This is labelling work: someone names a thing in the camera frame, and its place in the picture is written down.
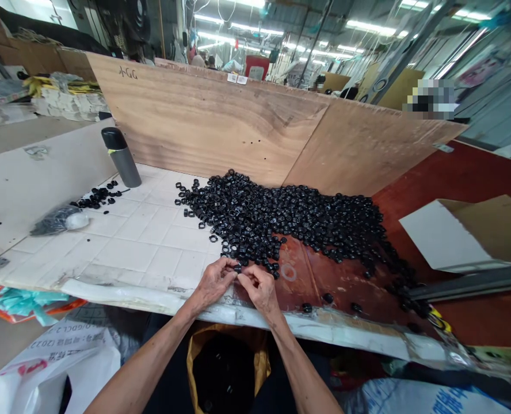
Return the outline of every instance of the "gray thermos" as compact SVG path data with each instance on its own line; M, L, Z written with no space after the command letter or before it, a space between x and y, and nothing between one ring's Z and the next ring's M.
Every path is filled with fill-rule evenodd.
M102 130L102 138L123 184L129 188L138 187L142 183L139 170L136 169L135 161L121 131L109 126Z

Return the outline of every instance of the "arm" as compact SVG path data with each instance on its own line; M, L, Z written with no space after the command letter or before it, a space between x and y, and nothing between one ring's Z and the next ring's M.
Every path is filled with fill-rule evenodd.
M209 265L200 284L177 314L114 374L85 414L140 414L156 384L196 317L225 293L237 276L232 259Z
M290 331L279 309L273 277L256 266L250 266L238 275L238 281L247 290L251 301L269 324L288 374L298 412L300 414L343 413Z

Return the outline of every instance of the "white tiled surface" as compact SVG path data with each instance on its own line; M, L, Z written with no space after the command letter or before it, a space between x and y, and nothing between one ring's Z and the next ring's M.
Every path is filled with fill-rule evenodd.
M176 206L176 182L191 187L207 178L138 164L140 187L115 197L115 204L86 209L89 225L49 237L27 237L3 257L0 285L58 289L72 278L92 285L170 291L187 297L208 263L219 258L221 243L209 242L209 228L184 217ZM120 184L111 191L127 188Z

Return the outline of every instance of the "hand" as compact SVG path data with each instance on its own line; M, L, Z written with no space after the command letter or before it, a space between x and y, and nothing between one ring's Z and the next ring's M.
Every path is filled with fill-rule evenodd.
M217 302L225 294L238 275L233 270L237 264L232 259L221 257L205 268L198 287L189 298L198 313Z
M277 293L274 290L274 278L269 273L252 265L238 275L238 281L248 292L255 308L267 321L277 312L280 313Z

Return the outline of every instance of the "white plastic sheet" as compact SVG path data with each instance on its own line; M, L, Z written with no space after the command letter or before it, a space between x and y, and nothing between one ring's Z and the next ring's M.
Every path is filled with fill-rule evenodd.
M110 329L64 319L0 370L0 414L57 413L69 377L66 414L82 414L120 367Z

